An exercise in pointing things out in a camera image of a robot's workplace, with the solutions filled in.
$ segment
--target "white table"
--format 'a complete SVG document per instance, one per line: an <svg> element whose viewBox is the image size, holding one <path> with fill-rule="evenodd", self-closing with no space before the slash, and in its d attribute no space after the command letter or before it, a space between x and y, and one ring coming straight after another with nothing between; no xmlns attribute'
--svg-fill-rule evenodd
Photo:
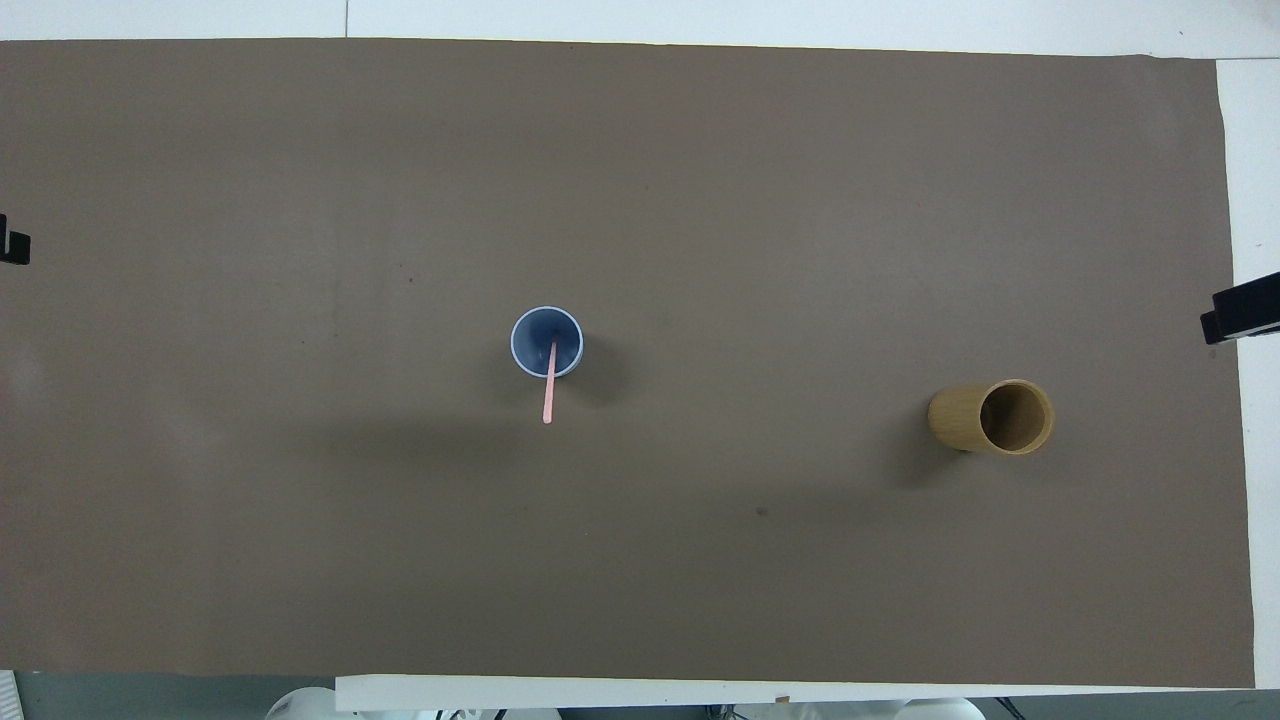
<svg viewBox="0 0 1280 720"><path fill-rule="evenodd" d="M453 37L1219 60L1235 282L1280 270L1280 3L8 0L0 40ZM1280 688L1280 334L1239 343L1256 685ZM340 710L710 705L1170 688L362 675Z"/></svg>

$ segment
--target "cylindrical container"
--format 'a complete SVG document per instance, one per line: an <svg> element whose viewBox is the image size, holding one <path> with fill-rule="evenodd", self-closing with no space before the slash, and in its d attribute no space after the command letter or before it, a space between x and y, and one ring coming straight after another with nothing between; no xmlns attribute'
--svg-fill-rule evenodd
<svg viewBox="0 0 1280 720"><path fill-rule="evenodd" d="M543 305L525 313L511 328L511 356L520 369L536 378L547 377L556 340L556 377L568 373L582 360L582 328L559 307Z"/></svg>
<svg viewBox="0 0 1280 720"><path fill-rule="evenodd" d="M338 712L337 694L329 688L298 688L275 701L266 720L360 720L364 715Z"/></svg>
<svg viewBox="0 0 1280 720"><path fill-rule="evenodd" d="M978 706L963 697L913 700L893 720L984 720Z"/></svg>
<svg viewBox="0 0 1280 720"><path fill-rule="evenodd" d="M1028 380L951 386L929 401L929 429L956 450L1027 455L1053 432L1053 405Z"/></svg>

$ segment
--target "black clamp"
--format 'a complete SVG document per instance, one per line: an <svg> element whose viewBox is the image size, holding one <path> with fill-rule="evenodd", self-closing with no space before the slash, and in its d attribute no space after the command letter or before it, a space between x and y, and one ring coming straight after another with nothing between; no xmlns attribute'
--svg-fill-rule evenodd
<svg viewBox="0 0 1280 720"><path fill-rule="evenodd" d="M1201 329L1208 345L1280 332L1280 273L1215 292Z"/></svg>
<svg viewBox="0 0 1280 720"><path fill-rule="evenodd" d="M9 232L9 218L0 213L0 261L10 265L31 264L31 236Z"/></svg>

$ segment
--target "pink straw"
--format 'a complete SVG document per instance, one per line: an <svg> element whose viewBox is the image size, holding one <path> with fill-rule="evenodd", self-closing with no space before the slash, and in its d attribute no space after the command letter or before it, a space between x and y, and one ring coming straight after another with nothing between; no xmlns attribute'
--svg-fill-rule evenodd
<svg viewBox="0 0 1280 720"><path fill-rule="evenodd" d="M552 338L552 357L547 363L547 395L543 396L543 424L552 424L552 401L556 398L556 340Z"/></svg>

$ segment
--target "wooden cup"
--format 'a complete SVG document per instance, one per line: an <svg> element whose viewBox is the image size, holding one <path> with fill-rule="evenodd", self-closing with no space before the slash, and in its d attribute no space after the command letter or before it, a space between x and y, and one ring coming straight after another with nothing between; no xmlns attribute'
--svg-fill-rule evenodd
<svg viewBox="0 0 1280 720"><path fill-rule="evenodd" d="M1053 404L1028 380L951 386L929 401L929 429L956 450L1027 455L1053 432Z"/></svg>

